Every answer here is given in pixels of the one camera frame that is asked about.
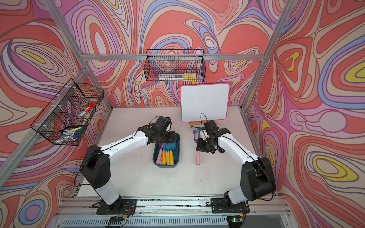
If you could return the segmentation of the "teal rake yellow handle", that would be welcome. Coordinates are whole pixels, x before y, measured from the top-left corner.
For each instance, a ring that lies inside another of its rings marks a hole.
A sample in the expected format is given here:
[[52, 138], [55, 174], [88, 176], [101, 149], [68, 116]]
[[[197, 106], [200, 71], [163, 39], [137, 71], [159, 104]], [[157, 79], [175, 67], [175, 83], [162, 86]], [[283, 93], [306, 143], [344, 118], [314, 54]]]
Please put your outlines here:
[[165, 150], [162, 151], [161, 165], [167, 165], [167, 158], [166, 158], [166, 151]]
[[170, 165], [174, 165], [175, 164], [175, 158], [174, 158], [174, 150], [176, 149], [176, 142], [172, 143], [170, 145], [170, 154], [169, 154], [169, 159], [170, 159]]
[[166, 165], [170, 165], [170, 152], [166, 151], [165, 152], [165, 156], [166, 156]]

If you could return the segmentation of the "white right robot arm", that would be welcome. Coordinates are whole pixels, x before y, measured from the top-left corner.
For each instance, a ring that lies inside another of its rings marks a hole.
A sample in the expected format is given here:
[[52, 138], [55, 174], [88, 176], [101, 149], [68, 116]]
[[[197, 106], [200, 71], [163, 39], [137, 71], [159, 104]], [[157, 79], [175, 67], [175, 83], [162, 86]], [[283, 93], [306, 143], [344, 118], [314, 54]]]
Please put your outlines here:
[[277, 190], [271, 162], [267, 157], [251, 153], [226, 128], [219, 128], [214, 120], [202, 125], [197, 151], [215, 154], [228, 153], [241, 166], [240, 185], [225, 193], [231, 204], [261, 199]]

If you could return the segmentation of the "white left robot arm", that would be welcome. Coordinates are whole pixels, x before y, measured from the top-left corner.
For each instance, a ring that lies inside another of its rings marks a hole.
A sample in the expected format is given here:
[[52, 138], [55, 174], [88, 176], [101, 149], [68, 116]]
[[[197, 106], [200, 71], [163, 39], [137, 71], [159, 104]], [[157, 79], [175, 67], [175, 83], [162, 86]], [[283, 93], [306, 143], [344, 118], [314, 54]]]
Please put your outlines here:
[[91, 145], [83, 159], [80, 173], [108, 205], [121, 201], [111, 179], [111, 166], [128, 153], [151, 143], [174, 143], [177, 134], [171, 131], [169, 117], [158, 116], [156, 122], [139, 127], [131, 135], [116, 142], [97, 146]]

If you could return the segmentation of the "dark teal storage box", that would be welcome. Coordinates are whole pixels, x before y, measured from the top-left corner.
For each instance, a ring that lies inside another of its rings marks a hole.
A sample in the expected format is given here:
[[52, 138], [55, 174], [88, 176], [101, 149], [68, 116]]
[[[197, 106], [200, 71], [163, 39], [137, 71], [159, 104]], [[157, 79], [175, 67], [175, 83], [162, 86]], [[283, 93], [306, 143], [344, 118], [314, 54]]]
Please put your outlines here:
[[153, 163], [160, 168], [174, 168], [180, 158], [179, 134], [176, 134], [177, 140], [174, 143], [156, 143], [153, 153]]

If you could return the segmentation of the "pink framed whiteboard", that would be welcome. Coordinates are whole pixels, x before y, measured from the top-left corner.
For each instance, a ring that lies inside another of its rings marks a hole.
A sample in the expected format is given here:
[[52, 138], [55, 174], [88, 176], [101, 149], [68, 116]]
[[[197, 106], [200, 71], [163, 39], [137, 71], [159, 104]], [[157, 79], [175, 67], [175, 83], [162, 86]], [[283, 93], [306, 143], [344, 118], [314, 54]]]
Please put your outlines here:
[[228, 84], [185, 85], [180, 88], [181, 117], [184, 123], [227, 118], [229, 101]]

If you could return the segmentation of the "yellow eraser in basket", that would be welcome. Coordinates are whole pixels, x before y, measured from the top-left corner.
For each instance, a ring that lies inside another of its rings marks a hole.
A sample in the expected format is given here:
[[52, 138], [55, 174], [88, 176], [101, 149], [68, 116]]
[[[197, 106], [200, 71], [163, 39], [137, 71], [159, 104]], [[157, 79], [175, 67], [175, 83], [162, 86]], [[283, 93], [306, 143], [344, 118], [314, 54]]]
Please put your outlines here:
[[184, 73], [183, 80], [186, 82], [195, 82], [196, 74], [195, 73]]

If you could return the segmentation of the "red marker pen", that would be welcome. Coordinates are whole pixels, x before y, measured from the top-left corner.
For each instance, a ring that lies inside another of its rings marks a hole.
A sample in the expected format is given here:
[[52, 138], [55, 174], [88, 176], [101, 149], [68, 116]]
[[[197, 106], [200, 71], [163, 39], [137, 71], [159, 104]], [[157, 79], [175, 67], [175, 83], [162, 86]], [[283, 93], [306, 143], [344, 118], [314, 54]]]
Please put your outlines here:
[[91, 104], [89, 104], [89, 106], [83, 111], [81, 112], [79, 115], [78, 115], [78, 118], [81, 118], [83, 117], [86, 113], [88, 113], [90, 110], [92, 110], [94, 107], [95, 107], [96, 103], [93, 102]]

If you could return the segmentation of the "blue marker pen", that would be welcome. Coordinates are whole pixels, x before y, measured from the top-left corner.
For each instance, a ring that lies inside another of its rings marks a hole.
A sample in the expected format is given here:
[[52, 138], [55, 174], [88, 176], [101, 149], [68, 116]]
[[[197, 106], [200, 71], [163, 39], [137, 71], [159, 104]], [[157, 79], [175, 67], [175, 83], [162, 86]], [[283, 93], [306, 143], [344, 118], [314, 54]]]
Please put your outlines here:
[[70, 137], [80, 137], [80, 134], [72, 132], [68, 129], [59, 130], [59, 132]]

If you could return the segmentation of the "green circuit board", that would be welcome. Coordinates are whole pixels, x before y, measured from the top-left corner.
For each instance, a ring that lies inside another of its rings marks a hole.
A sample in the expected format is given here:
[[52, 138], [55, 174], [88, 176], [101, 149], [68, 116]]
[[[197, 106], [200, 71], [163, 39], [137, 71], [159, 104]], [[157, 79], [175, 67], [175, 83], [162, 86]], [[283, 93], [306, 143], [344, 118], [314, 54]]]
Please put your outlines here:
[[123, 223], [125, 223], [125, 221], [127, 221], [128, 220], [128, 217], [127, 216], [125, 216], [125, 217], [118, 217], [118, 216], [115, 216], [115, 217], [111, 217], [110, 219], [109, 219], [109, 225], [114, 225], [114, 224], [123, 224]]

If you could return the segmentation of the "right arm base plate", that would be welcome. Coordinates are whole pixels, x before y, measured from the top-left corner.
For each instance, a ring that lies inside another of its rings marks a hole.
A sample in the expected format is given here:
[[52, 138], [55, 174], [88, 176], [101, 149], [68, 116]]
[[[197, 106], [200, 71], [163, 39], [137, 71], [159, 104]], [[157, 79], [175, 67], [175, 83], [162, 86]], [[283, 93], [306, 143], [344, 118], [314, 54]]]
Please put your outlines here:
[[233, 204], [228, 198], [211, 198], [210, 201], [206, 202], [208, 207], [211, 207], [212, 213], [239, 213], [246, 214], [250, 212], [250, 208], [247, 202]]

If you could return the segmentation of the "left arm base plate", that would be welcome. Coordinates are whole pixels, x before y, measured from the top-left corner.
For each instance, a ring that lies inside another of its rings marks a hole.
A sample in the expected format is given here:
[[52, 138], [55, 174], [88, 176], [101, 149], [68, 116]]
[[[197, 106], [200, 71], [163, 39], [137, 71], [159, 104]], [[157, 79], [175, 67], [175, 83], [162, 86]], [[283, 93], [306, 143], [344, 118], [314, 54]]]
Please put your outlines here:
[[127, 214], [134, 215], [136, 211], [136, 199], [117, 199], [112, 205], [107, 205], [103, 200], [100, 201], [97, 207], [98, 215], [117, 215]]

